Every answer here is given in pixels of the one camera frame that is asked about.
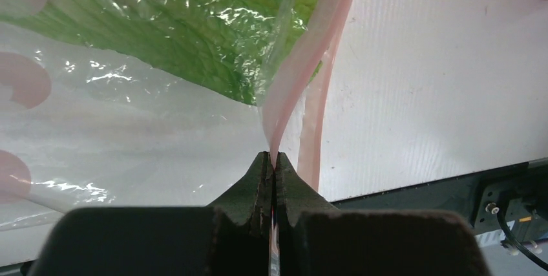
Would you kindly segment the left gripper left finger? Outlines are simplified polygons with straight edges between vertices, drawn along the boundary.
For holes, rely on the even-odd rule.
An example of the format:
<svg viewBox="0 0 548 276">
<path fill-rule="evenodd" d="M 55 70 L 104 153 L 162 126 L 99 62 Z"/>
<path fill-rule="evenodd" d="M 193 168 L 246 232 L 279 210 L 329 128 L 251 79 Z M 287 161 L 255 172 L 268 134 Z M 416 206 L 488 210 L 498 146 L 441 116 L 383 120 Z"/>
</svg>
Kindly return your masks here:
<svg viewBox="0 0 548 276">
<path fill-rule="evenodd" d="M 269 275 L 273 171 L 260 152 L 244 176 L 209 204 L 215 226 L 210 275 Z"/>
</svg>

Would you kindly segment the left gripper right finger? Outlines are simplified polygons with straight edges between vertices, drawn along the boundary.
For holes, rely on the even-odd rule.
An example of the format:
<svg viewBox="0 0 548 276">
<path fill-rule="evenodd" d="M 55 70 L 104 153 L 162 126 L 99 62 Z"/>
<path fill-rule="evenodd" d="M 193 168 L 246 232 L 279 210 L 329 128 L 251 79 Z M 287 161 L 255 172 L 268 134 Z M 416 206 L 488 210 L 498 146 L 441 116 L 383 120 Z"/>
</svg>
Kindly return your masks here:
<svg viewBox="0 0 548 276">
<path fill-rule="evenodd" d="M 337 208 L 297 174 L 285 153 L 277 155 L 273 176 L 279 274 L 310 275 L 313 260 L 308 227 L 312 216 L 336 211 Z"/>
</svg>

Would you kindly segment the green napa cabbage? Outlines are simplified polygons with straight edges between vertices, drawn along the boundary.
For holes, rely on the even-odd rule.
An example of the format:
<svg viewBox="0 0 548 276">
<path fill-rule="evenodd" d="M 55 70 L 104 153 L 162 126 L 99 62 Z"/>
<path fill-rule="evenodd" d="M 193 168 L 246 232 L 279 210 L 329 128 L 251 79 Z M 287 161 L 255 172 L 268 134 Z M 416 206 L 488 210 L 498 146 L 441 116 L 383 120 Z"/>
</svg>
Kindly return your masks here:
<svg viewBox="0 0 548 276">
<path fill-rule="evenodd" d="M 255 105 L 318 0 L 1 0 L 1 21 Z"/>
</svg>

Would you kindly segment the clear pink-dotted zip bag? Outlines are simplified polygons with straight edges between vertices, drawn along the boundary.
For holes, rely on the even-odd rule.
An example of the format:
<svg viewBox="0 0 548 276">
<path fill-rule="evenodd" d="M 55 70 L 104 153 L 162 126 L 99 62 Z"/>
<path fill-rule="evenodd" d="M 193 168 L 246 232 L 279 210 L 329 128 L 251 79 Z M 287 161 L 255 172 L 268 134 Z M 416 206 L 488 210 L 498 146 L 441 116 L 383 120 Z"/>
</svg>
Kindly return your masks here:
<svg viewBox="0 0 548 276">
<path fill-rule="evenodd" d="M 54 223 L 77 207 L 207 204 L 260 151 L 287 153 L 317 189 L 352 1 L 317 1 L 255 105 L 1 21 L 1 229 Z"/>
</svg>

